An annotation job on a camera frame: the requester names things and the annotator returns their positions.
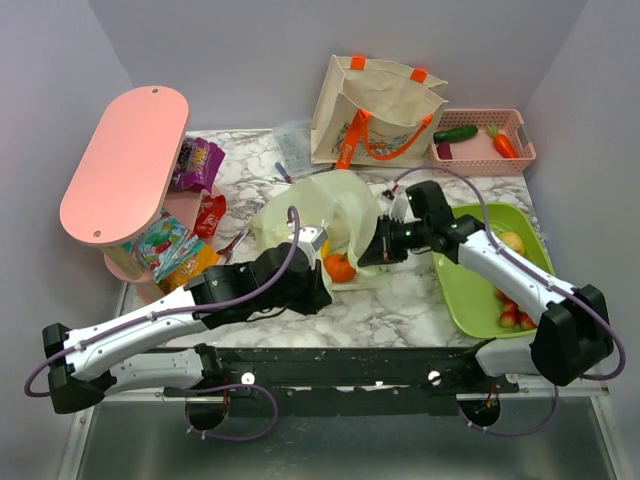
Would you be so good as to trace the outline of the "orange mini pumpkin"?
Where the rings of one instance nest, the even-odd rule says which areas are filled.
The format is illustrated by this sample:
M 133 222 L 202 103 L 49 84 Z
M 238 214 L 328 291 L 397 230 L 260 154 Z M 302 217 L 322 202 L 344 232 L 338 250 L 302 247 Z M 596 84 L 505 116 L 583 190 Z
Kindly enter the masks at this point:
M 324 259 L 324 267 L 334 283 L 348 283 L 356 277 L 356 270 L 346 253 L 335 253 Z

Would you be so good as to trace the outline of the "pale green plastic grocery bag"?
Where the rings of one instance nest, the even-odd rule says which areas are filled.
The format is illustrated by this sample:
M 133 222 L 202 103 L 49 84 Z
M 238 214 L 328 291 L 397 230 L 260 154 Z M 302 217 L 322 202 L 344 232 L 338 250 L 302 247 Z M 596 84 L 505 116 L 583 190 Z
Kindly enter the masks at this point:
M 369 186 L 349 170 L 333 170 L 307 177 L 270 200 L 250 221 L 260 250 L 287 239 L 287 210 L 295 207 L 303 226 L 319 226 L 328 233 L 332 251 L 346 253 L 355 266 L 369 246 L 378 218 L 378 199 Z

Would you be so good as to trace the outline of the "beige tote bag orange handles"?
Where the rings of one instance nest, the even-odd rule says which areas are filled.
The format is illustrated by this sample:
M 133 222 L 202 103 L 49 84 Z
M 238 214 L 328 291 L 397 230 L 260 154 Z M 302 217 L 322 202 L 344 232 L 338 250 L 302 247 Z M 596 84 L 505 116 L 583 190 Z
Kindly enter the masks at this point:
M 311 121 L 312 162 L 338 169 L 422 165 L 448 105 L 447 87 L 426 69 L 332 56 Z

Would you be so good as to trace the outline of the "yellow banana bunch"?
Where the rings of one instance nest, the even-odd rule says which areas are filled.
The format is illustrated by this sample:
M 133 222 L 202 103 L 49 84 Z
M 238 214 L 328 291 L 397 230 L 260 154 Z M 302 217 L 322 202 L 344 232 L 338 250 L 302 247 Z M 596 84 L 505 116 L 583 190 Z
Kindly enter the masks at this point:
M 325 241 L 321 248 L 321 258 L 326 259 L 331 253 L 331 242 L 329 239 Z

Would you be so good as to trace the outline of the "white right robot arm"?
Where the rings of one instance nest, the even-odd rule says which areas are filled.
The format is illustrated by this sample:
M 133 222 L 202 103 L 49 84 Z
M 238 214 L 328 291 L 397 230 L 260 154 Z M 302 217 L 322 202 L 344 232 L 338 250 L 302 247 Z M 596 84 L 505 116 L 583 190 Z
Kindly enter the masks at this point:
M 403 262 L 411 250 L 428 248 L 484 277 L 536 326 L 532 340 L 493 339 L 460 367 L 460 379 L 480 392 L 506 374 L 540 375 L 566 386 L 606 359 L 614 336 L 603 294 L 594 286 L 576 288 L 513 253 L 471 215 L 456 217 L 440 185 L 432 180 L 407 188 L 414 221 L 379 217 L 360 267 Z

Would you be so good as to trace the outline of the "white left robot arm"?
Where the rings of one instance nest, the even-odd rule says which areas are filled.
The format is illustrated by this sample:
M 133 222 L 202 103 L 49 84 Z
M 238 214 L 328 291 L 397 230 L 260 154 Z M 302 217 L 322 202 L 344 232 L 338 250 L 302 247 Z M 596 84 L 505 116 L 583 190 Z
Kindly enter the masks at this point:
M 42 331 L 53 409 L 70 414 L 98 404 L 119 383 L 116 366 L 162 343 L 262 310 L 312 315 L 331 302 L 322 260 L 284 242 L 253 261 L 209 267 L 162 299 L 94 327 L 54 323 Z

